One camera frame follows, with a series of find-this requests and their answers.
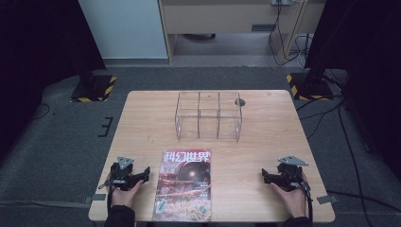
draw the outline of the gray carpet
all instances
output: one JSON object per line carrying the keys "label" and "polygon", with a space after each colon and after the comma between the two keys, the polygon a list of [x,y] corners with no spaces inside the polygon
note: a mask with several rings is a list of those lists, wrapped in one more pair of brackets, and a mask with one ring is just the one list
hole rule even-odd
{"label": "gray carpet", "polygon": [[[65,79],[44,91],[43,105],[26,127],[0,170],[0,201],[62,201],[82,203],[94,194],[127,94],[133,90],[289,90],[286,75],[299,68],[263,67],[136,67],[109,68],[117,81],[104,102],[73,103],[70,95],[78,77]],[[340,92],[332,86],[336,95]],[[315,101],[299,111],[300,118],[326,112],[341,97]],[[294,100],[296,107],[306,101]],[[401,183],[380,155],[367,153],[352,116],[340,108],[343,124],[357,160],[365,196],[401,209]],[[98,137],[113,117],[107,137]],[[341,129],[337,109],[302,120],[313,155],[328,190],[358,194],[357,176]],[[333,204],[336,220],[315,226],[368,226],[360,199],[338,195]],[[366,201],[373,226],[399,226],[401,214]],[[1,206],[0,226],[92,226],[89,208]],[[176,226],[159,223],[157,226]],[[250,223],[215,223],[214,226],[253,226]]]}

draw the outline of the magazine cover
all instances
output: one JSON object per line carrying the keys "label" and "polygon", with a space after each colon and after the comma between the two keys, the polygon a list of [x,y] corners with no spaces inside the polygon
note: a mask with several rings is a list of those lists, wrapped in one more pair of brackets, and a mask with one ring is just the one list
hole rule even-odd
{"label": "magazine cover", "polygon": [[165,149],[152,219],[211,221],[210,163],[210,149]]}

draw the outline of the cable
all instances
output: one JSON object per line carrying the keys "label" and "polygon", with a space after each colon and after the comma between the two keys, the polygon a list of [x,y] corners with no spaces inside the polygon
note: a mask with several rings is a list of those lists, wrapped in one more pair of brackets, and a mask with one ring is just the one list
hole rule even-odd
{"label": "cable", "polygon": [[113,188],[113,184],[110,184],[109,186],[109,193],[107,194],[107,213],[110,214],[110,211],[112,210],[112,198],[113,198],[113,192],[116,189]]}
{"label": "cable", "polygon": [[300,118],[300,120],[305,120],[305,119],[308,119],[308,118],[313,117],[313,116],[315,116],[315,115],[320,115],[320,114],[322,115],[321,118],[319,119],[318,125],[316,126],[315,130],[314,130],[310,135],[308,135],[306,139],[309,139],[310,137],[312,137],[312,136],[315,134],[315,132],[318,130],[318,128],[319,128],[319,126],[320,126],[320,124],[321,124],[321,121],[323,120],[324,116],[325,116],[326,114],[328,114],[328,113],[330,113],[330,112],[336,110],[337,108],[340,108],[340,105],[341,105],[343,102],[344,102],[344,99],[343,99],[339,104],[337,104],[334,108],[332,108],[332,109],[330,109],[330,110],[328,110],[328,111],[326,111],[326,112],[323,112],[323,113],[315,113],[315,114],[313,114],[313,115],[311,115],[311,116],[307,116],[307,117]]}
{"label": "cable", "polygon": [[342,92],[344,85],[340,81],[332,79],[325,71],[323,71],[322,78],[334,84]]}
{"label": "cable", "polygon": [[[360,195],[354,195],[354,194],[350,194],[350,193],[338,192],[338,191],[332,191],[332,190],[327,190],[327,192],[328,192],[328,193],[339,194],[339,195],[343,195],[343,196],[354,197],[354,198],[359,198],[359,199],[360,199]],[[367,201],[374,201],[374,202],[376,202],[376,203],[378,203],[378,204],[380,204],[380,205],[389,207],[389,208],[391,208],[392,210],[397,211],[398,213],[401,213],[401,209],[398,209],[397,207],[392,206],[392,205],[389,205],[389,204],[387,204],[387,203],[385,203],[385,202],[383,202],[383,201],[379,201],[379,200],[376,200],[376,199],[373,199],[373,198],[370,198],[370,197],[364,197],[364,199],[367,200]]]}
{"label": "cable", "polygon": [[308,214],[309,214],[309,220],[310,220],[310,223],[313,223],[313,207],[312,207],[313,200],[310,198],[310,187],[309,187],[309,184],[306,181],[304,181],[304,183],[306,185],[300,183],[295,176],[293,176],[289,171],[287,171],[284,168],[283,168],[283,171],[286,172],[288,174],[288,176],[291,177],[292,180],[294,180],[302,188],[303,192],[305,193],[306,200],[307,200],[307,210],[308,210]]}
{"label": "cable", "polygon": [[348,80],[348,74],[347,74],[347,79],[345,79],[346,81],[343,82],[343,81],[341,81],[341,79],[339,79],[339,78],[336,76],[336,74],[334,74],[334,72],[333,72],[332,69],[329,69],[329,70],[330,70],[331,75],[333,76],[333,78],[335,78],[335,79],[337,80],[338,83],[340,83],[340,84],[345,84],[345,83],[347,82],[347,80]]}
{"label": "cable", "polygon": [[[298,39],[299,38],[303,38],[303,37],[306,37],[307,38],[307,36],[306,35],[298,35],[297,36],[297,38],[295,38],[295,43],[297,44],[298,43]],[[291,49],[291,51],[293,51],[293,52],[298,52],[298,50],[299,50],[300,48],[299,48],[299,46],[298,46],[298,49]],[[302,52],[303,53],[307,53],[307,51],[309,50],[309,47],[307,47],[307,45],[305,45],[305,48],[302,50]]]}
{"label": "cable", "polygon": [[305,57],[305,61],[306,61],[306,59],[307,59],[307,54],[308,54],[308,49],[309,49],[309,47],[307,47],[308,45],[309,45],[309,33],[307,33],[306,34],[306,40],[305,40],[305,50],[306,50],[306,52],[305,52],[305,54],[304,54],[304,57]]}
{"label": "cable", "polygon": [[321,96],[321,97],[316,97],[316,98],[314,98],[314,99],[312,99],[312,100],[309,100],[306,104],[304,104],[304,105],[298,107],[298,109],[297,109],[296,111],[298,112],[298,111],[301,110],[303,107],[309,105],[310,103],[312,103],[312,102],[314,102],[314,101],[317,101],[317,100],[320,100],[320,99],[323,99],[323,98],[329,98],[329,97],[337,97],[337,96]]}
{"label": "cable", "polygon": [[46,113],[44,113],[44,114],[43,114],[43,115],[41,115],[41,116],[34,117],[34,118],[32,118],[32,120],[38,120],[38,119],[41,119],[42,117],[44,117],[44,116],[46,116],[47,114],[49,114],[49,112],[50,112],[50,106],[49,106],[49,105],[47,105],[47,104],[45,104],[45,103],[41,103],[41,105],[43,105],[43,106],[46,106],[46,107],[47,107],[47,111],[46,111]]}
{"label": "cable", "polygon": [[90,208],[91,204],[68,201],[0,201],[0,206],[45,206],[59,208]]}
{"label": "cable", "polygon": [[278,5],[277,5],[277,18],[276,18],[276,20],[275,20],[275,22],[274,22],[274,27],[277,27],[278,34],[279,34],[279,36],[280,36],[281,47],[282,47],[282,49],[283,49],[284,58],[287,60],[287,62],[285,62],[285,63],[279,63],[279,62],[277,61],[277,59],[275,58],[275,54],[274,54],[273,48],[271,47],[271,33],[269,34],[269,47],[270,47],[271,53],[272,53],[272,55],[273,55],[273,58],[274,58],[274,61],[276,62],[276,64],[282,66],[282,65],[285,65],[285,64],[289,63],[290,61],[293,61],[294,59],[296,59],[296,58],[298,57],[298,55],[295,56],[295,57],[292,58],[292,59],[288,59],[288,58],[286,57],[285,50],[284,50],[283,36],[282,36],[282,34],[281,34],[281,31],[280,31],[280,21],[279,21],[279,19],[280,19],[280,13],[281,13],[281,5],[282,5],[281,0],[277,0],[277,3],[278,3]]}
{"label": "cable", "polygon": [[298,38],[300,38],[300,37],[298,36],[297,38],[295,38],[295,45],[296,45],[297,48],[298,48],[297,64],[298,64],[298,66],[300,66],[300,68],[302,68],[303,70],[306,70],[306,69],[305,69],[305,64],[302,62],[302,54],[301,54],[301,52],[306,53],[307,47],[306,47],[303,51],[301,51],[300,46],[298,45]]}
{"label": "cable", "polygon": [[351,157],[352,157],[352,160],[353,160],[353,163],[354,163],[355,172],[357,174],[357,187],[358,187],[358,190],[359,190],[360,201],[362,202],[363,213],[365,215],[366,221],[368,221],[369,226],[372,227],[373,225],[371,223],[371,220],[369,219],[369,216],[368,216],[368,213],[367,213],[367,210],[366,210],[365,199],[363,197],[362,186],[361,186],[360,178],[359,178],[359,171],[357,169],[357,161],[355,160],[355,155],[354,155],[354,152],[353,152],[353,150],[351,148],[351,144],[350,144],[350,141],[349,141],[349,138],[348,138],[347,131],[345,130],[344,123],[342,122],[341,108],[340,107],[339,107],[339,119],[340,119],[342,132],[344,133],[344,136],[345,136],[345,139],[347,141],[347,145],[348,145],[348,148],[350,150],[350,154],[351,154]]}

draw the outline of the dark curtain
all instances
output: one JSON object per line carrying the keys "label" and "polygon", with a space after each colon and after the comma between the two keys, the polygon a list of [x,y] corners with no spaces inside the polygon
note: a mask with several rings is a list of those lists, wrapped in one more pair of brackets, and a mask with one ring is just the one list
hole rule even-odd
{"label": "dark curtain", "polygon": [[352,68],[383,26],[393,6],[392,1],[327,0],[305,68],[318,64],[324,68]]}
{"label": "dark curtain", "polygon": [[42,101],[46,86],[104,69],[77,0],[0,1],[1,158],[8,154]]}
{"label": "dark curtain", "polygon": [[401,180],[400,15],[399,0],[327,0],[306,67],[348,72],[343,94],[366,148]]}

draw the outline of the white wall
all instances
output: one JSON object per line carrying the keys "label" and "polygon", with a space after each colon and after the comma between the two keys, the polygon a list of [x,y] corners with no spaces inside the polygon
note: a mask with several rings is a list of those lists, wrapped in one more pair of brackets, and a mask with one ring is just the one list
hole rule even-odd
{"label": "white wall", "polygon": [[158,0],[79,0],[103,59],[167,59]]}

